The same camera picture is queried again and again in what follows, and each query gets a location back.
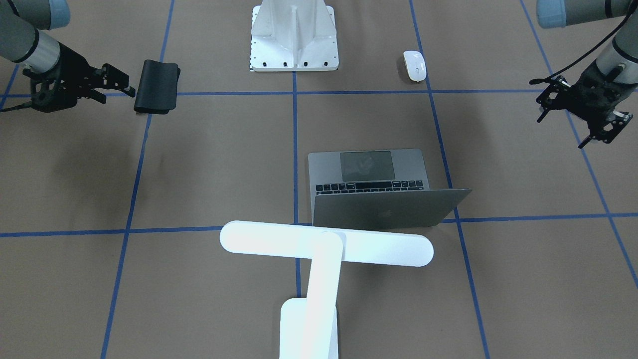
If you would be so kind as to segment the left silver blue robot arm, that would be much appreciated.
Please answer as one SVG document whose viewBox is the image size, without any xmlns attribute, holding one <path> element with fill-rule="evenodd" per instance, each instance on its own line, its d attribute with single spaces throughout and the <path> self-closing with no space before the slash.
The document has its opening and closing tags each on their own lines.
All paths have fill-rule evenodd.
<svg viewBox="0 0 638 359">
<path fill-rule="evenodd" d="M 619 105 L 637 90 L 637 2 L 635 0 L 538 0 L 536 23 L 543 29 L 568 28 L 572 34 L 610 22 L 600 39 L 565 67 L 534 79 L 545 84 L 536 98 L 539 120 L 552 111 L 567 111 L 584 121 L 588 133 L 579 144 L 612 143 L 633 118 Z"/>
</svg>

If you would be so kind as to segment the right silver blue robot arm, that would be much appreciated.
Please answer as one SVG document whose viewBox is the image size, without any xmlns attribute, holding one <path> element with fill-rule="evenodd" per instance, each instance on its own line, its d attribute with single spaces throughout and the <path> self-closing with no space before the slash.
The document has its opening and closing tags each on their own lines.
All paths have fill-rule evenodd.
<svg viewBox="0 0 638 359">
<path fill-rule="evenodd" d="M 30 79 L 30 100 L 19 109 L 61 111 L 77 105 L 80 98 L 104 104 L 102 89 L 136 95 L 123 71 L 111 64 L 95 68 L 48 34 L 49 30 L 66 27 L 70 19 L 65 0 L 1 2 L 1 56 L 23 66 L 23 75 Z"/>
</svg>

